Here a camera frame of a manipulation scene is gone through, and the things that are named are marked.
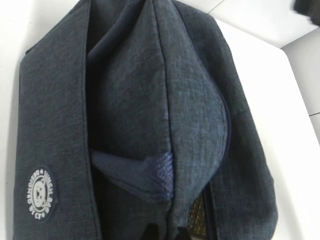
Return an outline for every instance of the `heathered denim fabric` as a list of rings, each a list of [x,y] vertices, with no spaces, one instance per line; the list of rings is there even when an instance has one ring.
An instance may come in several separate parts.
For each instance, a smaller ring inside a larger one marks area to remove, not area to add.
[[[112,162],[127,176],[101,162],[91,167],[89,151],[100,161],[132,161]],[[148,186],[129,168],[162,169],[165,162],[147,160],[166,154],[173,197],[149,201],[141,194]],[[58,191],[41,223],[26,201],[40,165],[50,167]],[[173,240],[208,183],[219,240],[272,237],[273,180],[230,50],[209,15],[171,0],[81,0],[27,52],[14,239],[138,240],[152,223],[160,239]]]

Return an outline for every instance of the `circular logo patch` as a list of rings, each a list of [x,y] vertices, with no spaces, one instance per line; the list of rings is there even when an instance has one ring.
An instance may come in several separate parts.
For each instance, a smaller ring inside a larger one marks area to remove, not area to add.
[[[32,174],[26,198],[29,211],[35,219],[43,220],[50,214],[54,204],[54,186],[48,170],[44,167]]]

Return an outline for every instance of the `white background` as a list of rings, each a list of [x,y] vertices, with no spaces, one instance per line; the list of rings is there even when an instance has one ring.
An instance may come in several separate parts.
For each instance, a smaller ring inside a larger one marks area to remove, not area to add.
[[[221,1],[188,2],[196,7],[201,4],[199,7],[208,9],[209,12]],[[281,2],[279,4],[283,8],[283,4],[288,1],[277,2]],[[75,3],[76,0],[11,0],[1,4],[0,240],[12,239],[13,233],[19,62],[24,52],[48,32]],[[216,14],[234,26],[239,22],[242,25],[237,26],[238,28],[254,32],[254,35],[268,42],[276,40],[275,45],[288,43],[299,37],[297,35],[314,29],[302,17],[298,20],[296,30],[290,26],[288,35],[284,35],[282,26],[290,24],[277,24],[282,21],[280,18],[271,26],[268,18],[257,18],[259,14],[256,11],[243,16],[248,6],[255,5],[254,2],[243,0],[238,12],[232,12],[224,5],[229,3],[232,0],[225,0],[211,14]],[[261,3],[274,5],[275,0]],[[265,11],[259,7],[256,9],[261,16],[273,13],[270,7],[265,7]],[[249,24],[249,18],[252,18],[252,24]],[[273,239],[317,240],[320,195],[316,191],[317,184],[320,183],[320,147],[289,61],[284,52],[275,46],[222,22],[219,25],[230,45],[267,163],[275,180],[279,222]]]

